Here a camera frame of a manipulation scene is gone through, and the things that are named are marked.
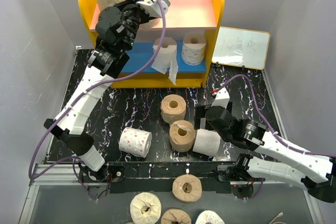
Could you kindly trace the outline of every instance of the black wire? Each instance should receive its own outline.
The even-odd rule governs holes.
[[[104,191],[102,191],[101,193],[100,193],[100,195],[97,197],[98,199],[100,198],[100,196],[102,196],[102,194],[103,193],[105,193],[106,191],[108,191],[107,189],[105,189]]]

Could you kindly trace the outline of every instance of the gray floor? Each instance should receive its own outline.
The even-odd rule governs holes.
[[[30,223],[124,224],[132,220],[130,202],[136,194],[108,195],[95,204],[79,186],[40,186]],[[162,214],[169,208],[180,208],[193,219],[200,211],[212,210],[226,224],[268,224],[283,212],[277,221],[313,223],[303,191],[285,184],[266,184],[258,197],[246,203],[212,192],[203,192],[201,199],[192,204],[178,201],[172,193],[155,194],[161,201]]]

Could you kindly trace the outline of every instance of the pink shelf board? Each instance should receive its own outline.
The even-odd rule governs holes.
[[[206,28],[214,29],[217,26],[212,0],[169,0],[171,6],[166,14],[166,25],[169,28]],[[90,30],[95,31],[100,13],[98,5],[94,10]],[[161,29],[162,20],[152,28],[144,30]]]

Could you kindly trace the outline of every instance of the blue shelf board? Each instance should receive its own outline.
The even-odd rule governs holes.
[[[183,42],[178,41],[177,42],[177,64],[178,64],[178,72],[179,73],[205,73],[206,72],[206,66],[205,66],[205,59],[202,61],[201,64],[191,66],[182,60],[182,46]],[[122,69],[122,73],[134,73],[138,69],[141,68],[141,66],[145,65],[146,62],[149,61],[149,59],[153,55],[153,42],[139,42],[134,43],[133,49],[131,51],[128,51],[127,54],[129,55],[130,59]],[[155,69],[151,68],[151,65],[149,65],[143,73],[158,73]]]

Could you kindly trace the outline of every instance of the yellow shelf frame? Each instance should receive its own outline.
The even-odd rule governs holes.
[[[93,47],[96,45],[97,32],[90,30],[90,25],[96,9],[96,0],[78,0],[79,11],[92,41]],[[212,0],[214,9],[215,20],[217,21],[217,27],[215,29],[207,29],[204,32],[204,36],[207,40],[207,46],[205,49],[205,73],[178,73],[176,77],[176,85],[174,85],[169,79],[168,74],[161,73],[141,73],[130,80],[124,80],[116,82],[112,86],[114,88],[199,88],[203,87],[206,83],[207,76],[209,74],[212,55],[214,53],[215,44],[222,22],[224,13],[225,0]],[[127,74],[120,74],[119,77],[124,77]]]

